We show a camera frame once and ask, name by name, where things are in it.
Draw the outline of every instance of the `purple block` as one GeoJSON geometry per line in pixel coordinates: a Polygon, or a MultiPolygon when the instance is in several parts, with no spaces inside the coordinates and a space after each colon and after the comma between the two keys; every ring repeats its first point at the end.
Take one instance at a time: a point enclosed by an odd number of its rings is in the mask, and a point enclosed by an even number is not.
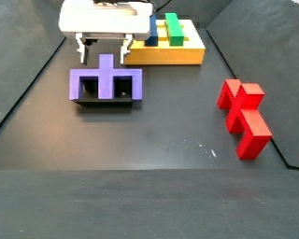
{"type": "Polygon", "coordinates": [[[100,54],[99,69],[71,69],[70,100],[80,100],[83,97],[84,83],[82,77],[99,78],[99,99],[115,98],[115,77],[131,77],[133,100],[142,100],[142,69],[115,69],[114,55],[100,54]]]}

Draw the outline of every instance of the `red block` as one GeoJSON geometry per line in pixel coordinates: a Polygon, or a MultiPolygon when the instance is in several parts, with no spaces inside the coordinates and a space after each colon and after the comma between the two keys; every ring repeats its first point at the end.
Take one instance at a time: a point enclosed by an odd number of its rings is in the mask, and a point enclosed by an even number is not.
{"type": "Polygon", "coordinates": [[[272,131],[257,110],[265,93],[258,84],[242,84],[240,79],[225,81],[217,101],[221,109],[230,109],[226,127],[230,133],[245,133],[237,147],[241,160],[254,160],[272,140],[272,131]]]}

